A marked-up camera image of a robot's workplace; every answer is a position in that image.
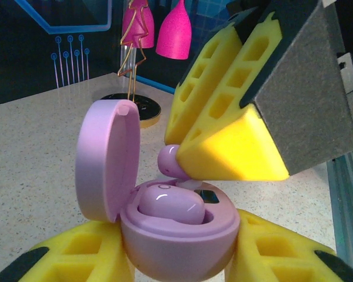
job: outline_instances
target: granite countertop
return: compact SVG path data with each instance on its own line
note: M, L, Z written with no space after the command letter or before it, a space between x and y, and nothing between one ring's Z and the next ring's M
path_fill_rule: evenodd
M85 221L74 188L75 148L93 101L126 92L115 74L0 105L0 271L21 253ZM137 93L162 107L141 130L138 183L160 177L156 158L173 96L139 83ZM335 249L325 164L283 182L212 182L237 208ZM210 281L223 281L221 274ZM153 281L142 274L136 281Z

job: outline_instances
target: earbud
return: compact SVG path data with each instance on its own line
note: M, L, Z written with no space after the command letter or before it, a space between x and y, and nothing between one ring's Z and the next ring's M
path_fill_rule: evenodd
M158 154L158 169L166 176L174 177L182 180L191 179L179 166L175 155L179 149L179 145L168 145L161 149Z
M205 206L197 193L166 184L144 189L139 202L140 213L185 224L202 224Z

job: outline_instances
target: case lid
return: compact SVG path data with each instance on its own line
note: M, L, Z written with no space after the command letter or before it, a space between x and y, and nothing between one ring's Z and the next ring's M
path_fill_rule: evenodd
M136 185L140 118L130 100L99 100L82 123L76 154L77 201L90 220L114 222Z

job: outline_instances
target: pink pendant lamp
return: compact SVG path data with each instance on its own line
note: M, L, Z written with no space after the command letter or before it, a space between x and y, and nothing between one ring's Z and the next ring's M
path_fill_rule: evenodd
M135 19L131 24L134 13L136 13ZM125 11L122 34L125 35L127 31L128 33L123 40L123 43L126 43L124 45L129 46L132 42L134 48L143 49L154 46L154 20L146 0L133 0L131 6Z
M191 38L191 21L184 7L184 0L179 0L161 25L155 52L167 58L186 60Z

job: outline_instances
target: yellow foam pad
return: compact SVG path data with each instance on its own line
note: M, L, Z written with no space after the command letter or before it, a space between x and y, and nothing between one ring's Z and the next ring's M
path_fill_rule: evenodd
M193 179L284 180L289 176L255 106L239 108L239 101L282 39L278 20L272 20L273 14L255 27L213 93L205 94L209 99L198 117L191 118L194 124L183 139L176 159ZM188 107L185 104L183 109L186 115ZM173 130L175 135L181 132L178 127L168 132Z
M332 249L244 210L226 282L342 282L315 255Z
M233 24L205 44L181 85L175 89L165 143L180 144L242 47Z
M133 282L120 223L90 221L44 241L33 249L49 251L20 282Z

